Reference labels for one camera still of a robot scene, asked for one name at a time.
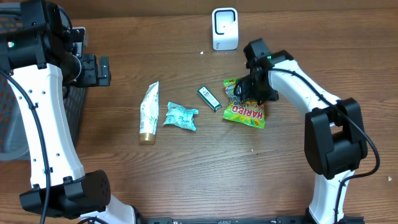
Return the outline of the green haribo candy bag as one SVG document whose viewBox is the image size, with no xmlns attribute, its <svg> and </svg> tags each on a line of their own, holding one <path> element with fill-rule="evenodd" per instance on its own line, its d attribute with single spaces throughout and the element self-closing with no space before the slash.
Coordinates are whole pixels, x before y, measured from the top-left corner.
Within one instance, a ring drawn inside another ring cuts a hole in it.
<svg viewBox="0 0 398 224">
<path fill-rule="evenodd" d="M 237 78 L 231 78 L 223 81 L 224 90 L 229 99 L 229 104 L 223 113 L 223 119 L 264 129 L 266 117 L 264 105 L 259 106 L 257 101 L 238 101 L 238 98 L 234 95 L 236 80 Z"/>
</svg>

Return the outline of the green axe brand box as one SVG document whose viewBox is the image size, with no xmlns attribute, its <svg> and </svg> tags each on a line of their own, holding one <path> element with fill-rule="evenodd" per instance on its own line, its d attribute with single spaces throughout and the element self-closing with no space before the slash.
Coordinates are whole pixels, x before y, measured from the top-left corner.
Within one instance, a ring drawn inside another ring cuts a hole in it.
<svg viewBox="0 0 398 224">
<path fill-rule="evenodd" d="M 206 86 L 202 86 L 198 89 L 197 93 L 214 112 L 217 112 L 222 107 L 220 101 Z"/>
</svg>

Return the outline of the white tube with gold cap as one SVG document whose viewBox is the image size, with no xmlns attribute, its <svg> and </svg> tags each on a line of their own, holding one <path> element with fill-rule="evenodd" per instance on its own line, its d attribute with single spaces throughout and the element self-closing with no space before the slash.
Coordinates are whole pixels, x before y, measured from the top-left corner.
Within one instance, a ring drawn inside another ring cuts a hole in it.
<svg viewBox="0 0 398 224">
<path fill-rule="evenodd" d="M 140 107 L 140 144 L 155 144 L 159 118 L 159 82 L 149 85 Z"/>
</svg>

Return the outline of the teal packet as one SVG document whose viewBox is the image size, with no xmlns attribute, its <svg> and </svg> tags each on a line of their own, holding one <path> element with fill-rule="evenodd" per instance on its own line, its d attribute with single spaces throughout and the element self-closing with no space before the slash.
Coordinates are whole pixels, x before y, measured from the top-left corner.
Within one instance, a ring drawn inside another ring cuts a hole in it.
<svg viewBox="0 0 398 224">
<path fill-rule="evenodd" d="M 196 131 L 194 124 L 194 116 L 198 114 L 198 110 L 195 108 L 187 109 L 176 103 L 168 102 L 168 112 L 165 115 L 165 121 L 163 125 L 172 124 L 182 129 L 188 129 Z"/>
</svg>

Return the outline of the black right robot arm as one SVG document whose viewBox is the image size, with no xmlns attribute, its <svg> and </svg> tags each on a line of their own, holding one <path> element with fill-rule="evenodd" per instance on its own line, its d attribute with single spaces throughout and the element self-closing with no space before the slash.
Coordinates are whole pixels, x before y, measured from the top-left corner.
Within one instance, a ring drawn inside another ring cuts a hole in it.
<svg viewBox="0 0 398 224">
<path fill-rule="evenodd" d="M 301 217 L 278 217 L 278 223 L 364 223 L 347 217 L 343 204 L 349 184 L 368 149 L 361 108 L 316 84 L 285 50 L 271 52 L 262 39 L 243 50 L 249 75 L 234 89 L 239 101 L 277 101 L 283 94 L 305 117 L 304 153 L 315 173 L 310 205 Z"/>
</svg>

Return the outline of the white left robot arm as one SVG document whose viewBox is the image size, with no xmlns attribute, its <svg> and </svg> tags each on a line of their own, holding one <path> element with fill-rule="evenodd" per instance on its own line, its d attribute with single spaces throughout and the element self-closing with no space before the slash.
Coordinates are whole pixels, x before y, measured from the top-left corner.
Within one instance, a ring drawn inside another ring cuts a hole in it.
<svg viewBox="0 0 398 224">
<path fill-rule="evenodd" d="M 47 1 L 20 4 L 22 27 L 1 35 L 1 75 L 17 98 L 29 146 L 32 188 L 24 210 L 80 223 L 135 223 L 103 170 L 85 172 L 70 133 L 65 85 L 109 86 L 109 59 L 83 54 L 84 28 L 63 25 L 65 11 Z"/>
</svg>

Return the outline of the grey plastic shopping basket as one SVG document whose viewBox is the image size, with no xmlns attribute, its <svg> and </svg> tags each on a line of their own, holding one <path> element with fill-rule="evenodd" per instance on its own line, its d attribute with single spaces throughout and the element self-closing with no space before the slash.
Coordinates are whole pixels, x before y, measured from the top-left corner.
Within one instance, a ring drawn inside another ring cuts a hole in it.
<svg viewBox="0 0 398 224">
<path fill-rule="evenodd" d="M 19 22 L 19 3 L 1 4 L 1 32 L 11 32 L 22 27 Z M 76 145 L 80 133 L 81 118 L 85 106 L 86 88 L 63 87 L 64 106 L 73 144 Z M 1 160 L 29 160 L 29 146 L 19 105 L 7 79 L 1 77 Z"/>
</svg>

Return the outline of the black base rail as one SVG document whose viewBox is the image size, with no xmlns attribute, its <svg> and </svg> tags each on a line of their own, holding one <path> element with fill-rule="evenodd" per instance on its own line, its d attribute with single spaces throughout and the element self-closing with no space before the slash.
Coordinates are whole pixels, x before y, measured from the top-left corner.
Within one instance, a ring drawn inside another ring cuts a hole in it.
<svg viewBox="0 0 398 224">
<path fill-rule="evenodd" d="M 239 218 L 239 219 L 173 219 L 173 218 L 136 218 L 137 224 L 311 224 L 315 221 L 306 216 L 281 216 L 276 218 Z"/>
</svg>

